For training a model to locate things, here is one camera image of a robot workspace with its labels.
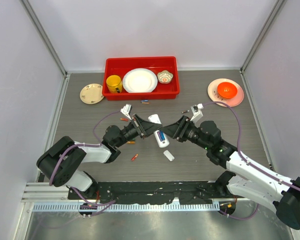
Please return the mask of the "purple battery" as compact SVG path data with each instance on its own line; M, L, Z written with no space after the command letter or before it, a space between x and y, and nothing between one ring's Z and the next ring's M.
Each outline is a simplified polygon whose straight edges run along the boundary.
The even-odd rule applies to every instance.
M164 142L164 141L162 141L162 139L161 139L160 130L157 131L157 135L158 135L159 141L160 141L160 142Z

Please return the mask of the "white remote control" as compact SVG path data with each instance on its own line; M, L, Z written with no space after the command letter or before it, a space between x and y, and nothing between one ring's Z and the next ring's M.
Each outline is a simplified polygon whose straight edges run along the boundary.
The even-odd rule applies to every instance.
M158 114L150 115L148 120L152 123L161 124ZM157 130L153 134L160 148L166 148L170 144L167 136L161 130Z

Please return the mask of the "white battery cover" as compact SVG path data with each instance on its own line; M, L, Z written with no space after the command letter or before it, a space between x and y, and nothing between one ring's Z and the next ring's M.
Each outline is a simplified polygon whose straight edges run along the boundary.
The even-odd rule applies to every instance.
M165 150L163 154L170 162L172 162L175 159L175 157L168 150Z

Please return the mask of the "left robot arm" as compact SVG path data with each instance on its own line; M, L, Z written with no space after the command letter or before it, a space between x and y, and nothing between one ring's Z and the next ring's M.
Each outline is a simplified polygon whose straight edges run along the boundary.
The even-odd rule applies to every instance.
M161 123L144 120L134 114L122 129L110 125L99 144L77 142L69 136L62 137L39 157L36 166L49 179L51 186L67 186L79 196L90 200L96 195L98 184L88 173L80 171L79 166L83 163L112 163L121 154L119 147L136 137L147 138L161 127Z

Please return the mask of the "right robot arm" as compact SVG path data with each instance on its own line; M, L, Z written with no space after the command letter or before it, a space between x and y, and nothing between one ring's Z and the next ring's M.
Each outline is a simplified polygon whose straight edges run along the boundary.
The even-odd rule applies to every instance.
M208 159L226 171L217 179L216 193L250 199L276 214L288 227L300 230L300 177L291 179L274 172L222 139L213 121L200 126L183 116L161 131L179 142L190 141L205 149Z

